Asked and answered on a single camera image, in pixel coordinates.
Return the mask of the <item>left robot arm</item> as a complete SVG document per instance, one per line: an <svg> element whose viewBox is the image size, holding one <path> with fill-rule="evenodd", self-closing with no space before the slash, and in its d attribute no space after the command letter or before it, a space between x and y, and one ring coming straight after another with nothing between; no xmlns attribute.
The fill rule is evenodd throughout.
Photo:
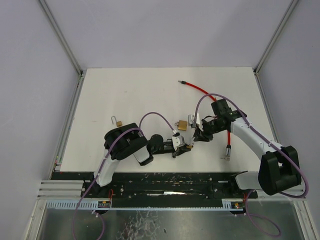
<svg viewBox="0 0 320 240"><path fill-rule="evenodd" d="M159 134L147 139L136 123L114 128L104 136L104 157L93 174L93 180L100 187L110 184L120 161L131 156L140 166L145 166L154 160L153 155L171 154L172 158L176 158L192 148L176 131L165 141Z"/></svg>

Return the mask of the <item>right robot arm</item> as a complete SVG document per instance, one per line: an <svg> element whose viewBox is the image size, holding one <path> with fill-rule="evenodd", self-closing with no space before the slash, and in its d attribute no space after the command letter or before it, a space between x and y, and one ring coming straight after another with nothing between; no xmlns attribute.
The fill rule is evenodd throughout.
<svg viewBox="0 0 320 240"><path fill-rule="evenodd" d="M246 114L239 108L231 109L225 99L211 104L214 117L207 121L195 113L191 121L196 142L210 142L214 134L228 131L242 140L260 161L258 171L245 171L235 176L241 190L263 190L272 196L301 184L298 171L298 152L292 146L266 138L254 129Z"/></svg>

